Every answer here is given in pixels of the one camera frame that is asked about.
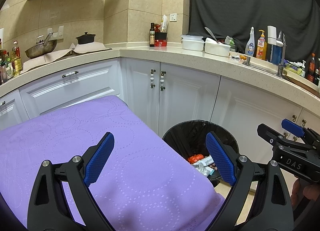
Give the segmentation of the person right hand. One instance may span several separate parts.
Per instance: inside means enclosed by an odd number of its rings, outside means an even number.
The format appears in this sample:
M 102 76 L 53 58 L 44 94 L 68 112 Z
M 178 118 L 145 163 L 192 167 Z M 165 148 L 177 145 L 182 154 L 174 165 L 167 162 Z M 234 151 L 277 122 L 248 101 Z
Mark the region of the person right hand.
M 297 179 L 292 187 L 291 204 L 293 207 L 295 207 L 299 203 L 298 195 L 300 191 L 302 191 L 303 196 L 306 197 L 308 200 L 316 201 L 319 197 L 320 188 L 319 185 L 315 184 L 307 185 L 304 188 L 302 188 L 300 180 Z

